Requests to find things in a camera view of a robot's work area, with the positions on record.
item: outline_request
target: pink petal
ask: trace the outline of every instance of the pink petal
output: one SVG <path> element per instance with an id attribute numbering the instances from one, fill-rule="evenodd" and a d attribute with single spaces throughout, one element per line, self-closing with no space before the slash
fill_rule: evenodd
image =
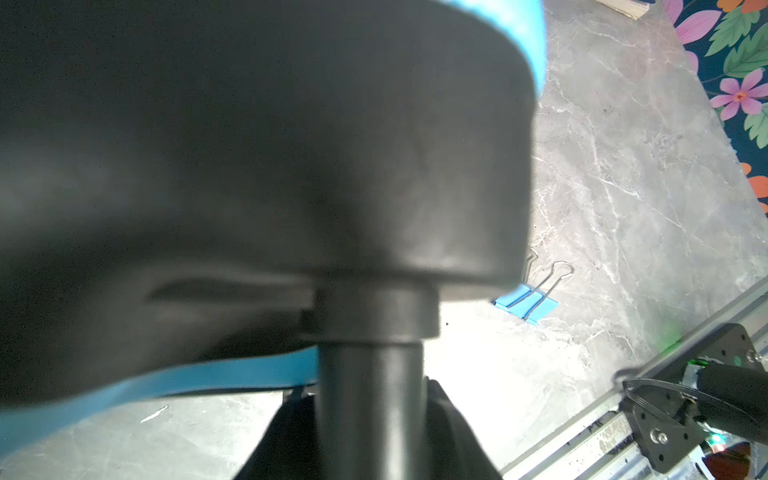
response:
<path id="1" fill-rule="evenodd" d="M 670 22 L 672 25 L 676 24 L 680 13 L 683 11 L 683 0 L 664 0 L 662 3 L 667 10 L 667 17 L 669 17 Z"/>
<path id="2" fill-rule="evenodd" d="M 741 81 L 741 89 L 744 91 L 750 90 L 752 87 L 760 83 L 760 80 L 763 80 L 763 69 L 758 68 L 757 70 L 754 70 L 750 72 L 744 79 Z"/>
<path id="3" fill-rule="evenodd" d="M 733 116 L 739 111 L 739 104 L 735 101 L 732 101 L 728 104 L 727 107 L 723 109 L 723 111 L 720 112 L 720 118 L 725 120 L 728 120 L 730 118 L 733 118 Z"/>
<path id="4" fill-rule="evenodd" d="M 720 81 L 720 90 L 727 94 L 735 95 L 741 91 L 739 81 L 735 78 L 724 78 Z"/>
<path id="5" fill-rule="evenodd" d="M 733 95 L 717 95 L 715 98 L 710 99 L 710 105 L 713 108 L 722 107 L 733 101 Z"/>
<path id="6" fill-rule="evenodd" d="M 757 115 L 763 111 L 763 104 L 755 100 L 754 98 L 744 98 L 741 102 L 741 109 L 745 114 Z"/>
<path id="7" fill-rule="evenodd" d="M 752 98 L 768 97 L 768 84 L 762 84 L 746 93 Z"/>
<path id="8" fill-rule="evenodd" d="M 692 51 L 686 51 L 685 55 L 688 57 L 690 66 L 694 68 L 694 73 L 699 73 L 699 58 Z"/>
<path id="9" fill-rule="evenodd" d="M 721 10 L 702 10 L 683 20 L 675 31 L 683 45 L 696 41 L 707 34 L 717 23 Z"/>

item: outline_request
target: floral pattern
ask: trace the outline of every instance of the floral pattern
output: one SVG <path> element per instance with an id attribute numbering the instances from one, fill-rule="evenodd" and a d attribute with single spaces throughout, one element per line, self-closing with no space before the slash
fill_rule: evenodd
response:
<path id="1" fill-rule="evenodd" d="M 662 0 L 768 215 L 768 0 Z"/>

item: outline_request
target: marble tabletop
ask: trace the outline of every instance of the marble tabletop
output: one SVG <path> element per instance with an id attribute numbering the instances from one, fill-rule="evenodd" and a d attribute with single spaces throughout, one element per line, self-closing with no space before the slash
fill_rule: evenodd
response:
<path id="1" fill-rule="evenodd" d="M 487 301 L 444 304 L 426 348 L 499 468 L 768 274 L 768 220 L 661 6 L 633 21 L 595 0 L 544 2 L 533 277 L 554 260 L 576 274 L 538 327 Z M 2 477 L 229 479 L 280 400 L 123 406 L 1 460 Z"/>

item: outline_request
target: blue strip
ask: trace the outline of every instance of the blue strip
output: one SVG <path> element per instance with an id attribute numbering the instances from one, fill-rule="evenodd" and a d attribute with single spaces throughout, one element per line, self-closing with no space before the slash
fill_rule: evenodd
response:
<path id="1" fill-rule="evenodd" d="M 56 403 L 0 409 L 0 458 L 56 430 L 141 399 L 218 389 L 286 389 L 317 381 L 317 348 L 148 373 Z"/>
<path id="2" fill-rule="evenodd" d="M 541 0 L 438 0 L 491 24 L 516 44 L 533 72 L 541 96 L 547 79 L 547 30 Z"/>

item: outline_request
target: blue binder clip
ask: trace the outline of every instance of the blue binder clip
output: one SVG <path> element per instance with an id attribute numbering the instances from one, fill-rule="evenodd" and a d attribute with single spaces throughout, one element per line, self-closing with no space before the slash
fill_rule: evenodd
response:
<path id="1" fill-rule="evenodd" d="M 528 277 L 531 274 L 531 266 L 533 265 L 533 262 L 538 259 L 538 252 L 530 247 L 528 249 L 531 251 L 532 255 L 528 255 L 528 267 L 525 270 L 526 282 L 528 282 Z M 549 290 L 547 290 L 546 293 L 543 293 L 541 287 L 554 276 L 554 270 L 557 265 L 568 266 L 568 272 L 560 275 L 552 286 L 549 287 Z M 564 262 L 562 260 L 554 262 L 549 275 L 547 275 L 537 286 L 523 283 L 513 292 L 497 298 L 494 305 L 496 305 L 496 308 L 511 313 L 531 325 L 538 325 L 540 319 L 547 316 L 559 305 L 558 302 L 549 296 L 552 293 L 552 290 L 554 290 L 561 280 L 573 276 L 574 271 L 576 271 L 576 269 L 569 262 Z"/>

